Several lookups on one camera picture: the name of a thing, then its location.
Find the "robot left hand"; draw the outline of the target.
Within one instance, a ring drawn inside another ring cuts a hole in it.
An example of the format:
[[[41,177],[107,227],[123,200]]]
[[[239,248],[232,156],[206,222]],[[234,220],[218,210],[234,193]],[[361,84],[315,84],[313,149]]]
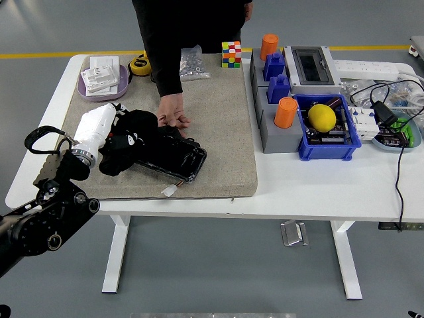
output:
[[[118,150],[135,145],[138,140],[135,132],[113,132],[109,136],[118,112],[127,114],[129,111],[120,103],[108,103],[83,114],[74,137],[79,143],[72,147],[72,152],[94,155],[103,146]]]

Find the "person's right hand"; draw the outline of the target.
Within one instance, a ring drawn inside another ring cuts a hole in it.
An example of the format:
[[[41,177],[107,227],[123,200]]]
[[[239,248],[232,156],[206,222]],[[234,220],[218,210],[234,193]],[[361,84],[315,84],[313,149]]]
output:
[[[185,129],[190,126],[191,120],[184,114],[183,93],[165,95],[160,98],[157,111],[158,126],[176,127],[183,137]]]

